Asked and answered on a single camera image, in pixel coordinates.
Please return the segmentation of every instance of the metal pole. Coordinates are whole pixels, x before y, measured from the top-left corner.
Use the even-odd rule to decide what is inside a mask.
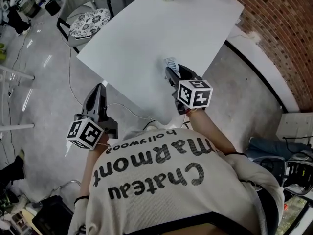
[[[17,125],[7,125],[7,126],[0,126],[1,131],[13,131],[13,130],[20,130],[20,129],[27,129],[27,128],[34,128],[34,124],[17,124]]]
[[[34,76],[28,75],[28,74],[26,74],[24,72],[21,72],[21,71],[18,71],[18,70],[16,71],[16,70],[7,68],[7,67],[5,67],[3,65],[0,65],[0,69],[4,70],[4,71],[7,71],[7,72],[10,72],[10,73],[15,73],[18,76],[25,77],[25,78],[30,79],[30,80],[34,80],[35,79]]]

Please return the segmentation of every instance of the seat cushion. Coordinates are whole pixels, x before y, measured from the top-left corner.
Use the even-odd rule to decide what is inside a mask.
[[[83,38],[83,39],[76,39],[76,37],[73,37],[71,35],[68,36],[68,45],[71,47],[77,47],[79,45],[84,45],[88,43],[91,40],[92,37],[89,38]]]
[[[71,25],[69,34],[73,37],[87,37],[96,34],[111,19],[108,9],[98,9],[80,15]]]

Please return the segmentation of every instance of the red brick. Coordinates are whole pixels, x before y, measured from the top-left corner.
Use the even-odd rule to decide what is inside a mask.
[[[238,1],[246,6],[242,30],[262,36],[260,47],[288,80],[300,109],[312,110],[313,0]]]

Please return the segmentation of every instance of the box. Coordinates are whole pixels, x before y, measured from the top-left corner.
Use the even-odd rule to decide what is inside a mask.
[[[208,107],[213,93],[212,86],[206,80],[179,81],[178,100],[189,109]]]
[[[66,140],[79,148],[93,150],[103,132],[95,122],[86,118],[71,123]]]

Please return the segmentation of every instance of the white cable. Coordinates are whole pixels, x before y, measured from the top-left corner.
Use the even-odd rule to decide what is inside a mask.
[[[235,38],[235,37],[243,37],[243,38],[247,38],[247,39],[253,39],[253,38],[255,38],[255,37],[245,37],[244,35],[241,35],[241,34],[236,35],[236,36],[232,36],[232,37],[228,37],[228,38]]]
[[[73,96],[74,96],[74,98],[76,99],[76,101],[81,105],[81,106],[83,106],[83,104],[77,99],[77,97],[75,96],[75,94],[74,94],[74,92],[73,92],[73,90],[72,90],[72,87],[71,87],[71,84],[70,84],[70,57],[71,57],[71,48],[70,48],[70,46],[67,44],[67,42],[65,42],[64,40],[63,40],[63,36],[62,36],[62,34],[60,33],[60,35],[61,35],[61,39],[62,39],[62,41],[69,47],[69,73],[68,73],[68,83],[69,83],[69,88],[70,88],[70,90],[71,90],[71,92],[72,92],[72,94],[73,94]],[[127,108],[125,105],[123,105],[123,104],[120,104],[120,103],[112,103],[112,104],[109,104],[109,105],[107,105],[107,107],[109,107],[110,105],[114,105],[114,104],[116,104],[116,105],[120,105],[120,106],[122,106],[122,107],[124,107],[126,110],[128,110],[130,113],[132,113],[135,117],[137,117],[137,118],[140,118],[140,119],[144,119],[144,120],[152,120],[153,118],[143,118],[143,117],[140,117],[140,116],[138,116],[138,115],[136,115],[134,112],[132,112],[129,108]]]
[[[2,125],[4,126],[4,117],[3,117],[3,97],[4,97],[4,85],[5,85],[5,76],[6,76],[6,71],[3,72],[3,81],[2,81],[2,94],[1,94],[1,120],[2,120]]]
[[[136,115],[134,112],[132,112],[129,108],[127,108],[125,105],[122,105],[122,104],[119,104],[119,103],[112,103],[112,104],[108,104],[107,106],[109,107],[110,105],[114,105],[114,104],[117,104],[117,105],[120,105],[122,107],[124,107],[126,110],[128,110],[131,114],[133,114],[135,117],[137,118],[141,118],[141,119],[144,119],[144,120],[152,120],[153,118],[143,118],[143,117],[140,117],[138,115]]]

